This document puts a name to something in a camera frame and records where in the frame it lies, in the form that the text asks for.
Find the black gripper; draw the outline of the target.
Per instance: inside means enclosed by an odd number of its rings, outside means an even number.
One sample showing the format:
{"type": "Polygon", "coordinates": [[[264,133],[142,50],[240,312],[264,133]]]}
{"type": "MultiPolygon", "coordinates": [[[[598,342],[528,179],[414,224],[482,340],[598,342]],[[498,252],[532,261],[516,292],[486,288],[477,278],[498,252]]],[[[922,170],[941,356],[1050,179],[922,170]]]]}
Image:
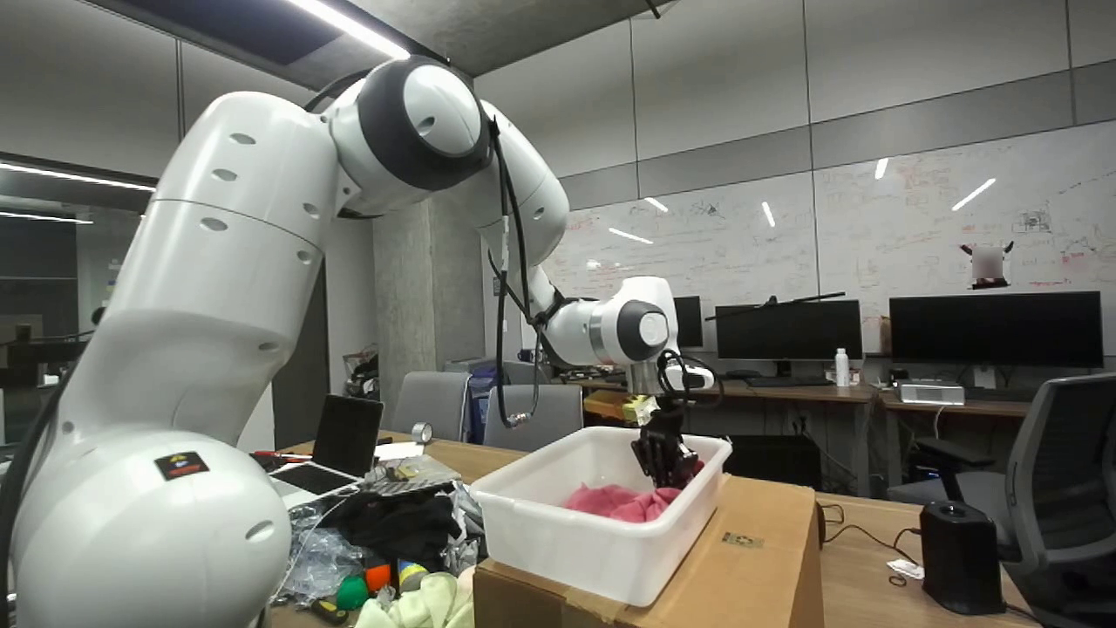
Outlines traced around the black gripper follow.
{"type": "Polygon", "coordinates": [[[647,476],[681,476],[685,470],[685,437],[681,408],[675,398],[650,398],[640,408],[640,441],[630,442],[647,476]]]}

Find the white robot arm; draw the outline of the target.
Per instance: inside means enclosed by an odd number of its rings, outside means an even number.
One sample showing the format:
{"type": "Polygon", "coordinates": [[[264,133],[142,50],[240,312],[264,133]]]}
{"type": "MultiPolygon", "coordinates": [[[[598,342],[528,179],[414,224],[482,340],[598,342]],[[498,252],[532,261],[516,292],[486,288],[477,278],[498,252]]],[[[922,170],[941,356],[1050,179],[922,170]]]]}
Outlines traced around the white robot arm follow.
{"type": "Polygon", "coordinates": [[[240,447],[291,364],[339,213],[498,180],[523,301],[568,368],[678,344],[670,286],[568,301],[543,276],[568,197],[532,141],[435,58],[387,58],[313,112],[216,98],[170,152],[119,283],[3,478],[3,628],[250,628],[291,566],[291,508],[240,447]]]}

